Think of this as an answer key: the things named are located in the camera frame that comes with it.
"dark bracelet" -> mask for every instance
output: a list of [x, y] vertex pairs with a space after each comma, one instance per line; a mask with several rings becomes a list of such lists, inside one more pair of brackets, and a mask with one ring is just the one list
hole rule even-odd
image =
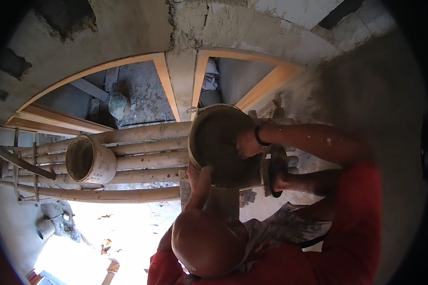
[[261, 145], [261, 146], [271, 145], [271, 144], [262, 142], [260, 140], [260, 137], [258, 136], [258, 131], [260, 130], [261, 127], [263, 127], [263, 122], [258, 123], [258, 125], [255, 127], [255, 130], [254, 130], [255, 139], [257, 140], [258, 144]]

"bucket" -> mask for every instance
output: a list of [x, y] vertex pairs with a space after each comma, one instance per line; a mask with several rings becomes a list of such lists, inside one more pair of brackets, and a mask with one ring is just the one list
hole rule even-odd
[[212, 184], [219, 188], [249, 185], [258, 174], [261, 155], [242, 159], [236, 137], [253, 129], [254, 121], [237, 107], [216, 104], [198, 109], [188, 135], [189, 159], [196, 169], [212, 166]]
[[68, 146], [66, 166], [76, 182], [106, 184], [116, 175], [117, 159], [107, 147], [81, 134]]
[[52, 234], [56, 231], [56, 227], [52, 223], [52, 221], [42, 220], [35, 227], [36, 234], [43, 240], [52, 236]]

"dirty bucket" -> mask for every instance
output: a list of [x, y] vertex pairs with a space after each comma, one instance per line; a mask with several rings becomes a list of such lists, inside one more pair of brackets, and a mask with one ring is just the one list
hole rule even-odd
[[190, 161], [197, 169], [212, 166], [212, 184], [216, 187], [249, 185], [258, 174], [261, 155], [242, 159], [236, 150], [236, 137], [254, 127], [252, 118], [232, 105], [198, 109], [188, 135]]
[[42, 220], [35, 226], [36, 234], [43, 240], [52, 236], [56, 231], [56, 227], [52, 221]]
[[68, 146], [66, 165], [69, 177], [82, 183], [109, 183], [117, 170], [114, 153], [85, 134]]

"red shirt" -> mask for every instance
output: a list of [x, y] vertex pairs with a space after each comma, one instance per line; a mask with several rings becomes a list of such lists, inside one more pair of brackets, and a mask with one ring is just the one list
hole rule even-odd
[[[196, 284], [371, 284], [379, 265], [381, 204], [379, 171], [355, 167], [341, 178], [322, 252], [303, 252], [296, 244], [282, 242], [262, 251], [246, 274], [234, 272]], [[160, 250], [151, 257], [147, 283], [176, 284], [184, 274], [173, 252]]]

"plastic bucket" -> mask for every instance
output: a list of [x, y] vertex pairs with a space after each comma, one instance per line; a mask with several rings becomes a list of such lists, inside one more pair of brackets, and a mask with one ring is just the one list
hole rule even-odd
[[253, 129], [254, 121], [232, 105], [216, 104], [197, 110], [188, 135], [189, 159], [195, 168], [214, 168], [212, 184], [219, 188], [249, 185], [257, 175], [261, 155], [241, 159], [236, 137]]
[[68, 146], [66, 165], [76, 182], [106, 184], [116, 175], [117, 159], [107, 147], [81, 134]]
[[56, 231], [56, 227], [52, 221], [42, 220], [35, 227], [36, 234], [41, 239], [47, 239]]

